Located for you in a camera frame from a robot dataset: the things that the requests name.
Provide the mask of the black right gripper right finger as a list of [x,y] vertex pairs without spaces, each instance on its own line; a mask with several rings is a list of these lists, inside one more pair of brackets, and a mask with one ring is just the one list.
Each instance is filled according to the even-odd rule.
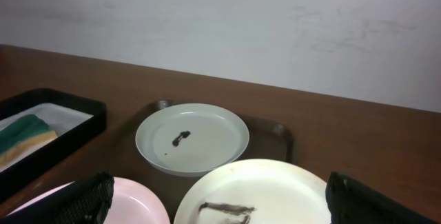
[[325,197],[331,224],[436,224],[361,182],[332,172]]

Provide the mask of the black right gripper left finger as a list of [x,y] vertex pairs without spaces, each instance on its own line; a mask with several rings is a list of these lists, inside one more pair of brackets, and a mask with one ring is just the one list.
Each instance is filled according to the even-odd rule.
[[114,177],[100,172],[75,181],[3,217],[3,224],[102,224],[112,205]]

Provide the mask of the green yellow sponge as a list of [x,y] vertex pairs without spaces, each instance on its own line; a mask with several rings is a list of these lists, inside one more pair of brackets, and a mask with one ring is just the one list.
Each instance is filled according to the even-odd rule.
[[56,131],[35,114],[18,118],[1,131],[1,167],[57,138]]

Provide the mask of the cream white plate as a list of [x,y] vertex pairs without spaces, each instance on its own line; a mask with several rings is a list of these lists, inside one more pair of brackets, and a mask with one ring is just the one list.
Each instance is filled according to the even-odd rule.
[[329,224],[327,184],[296,165],[247,159],[199,179],[181,201],[174,224]]

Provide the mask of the pale green plate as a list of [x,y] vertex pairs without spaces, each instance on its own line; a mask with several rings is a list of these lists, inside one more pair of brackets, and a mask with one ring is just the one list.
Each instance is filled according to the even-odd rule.
[[149,115],[136,131],[135,144],[156,169],[197,177],[237,160],[249,145],[249,129],[225,108],[184,103]]

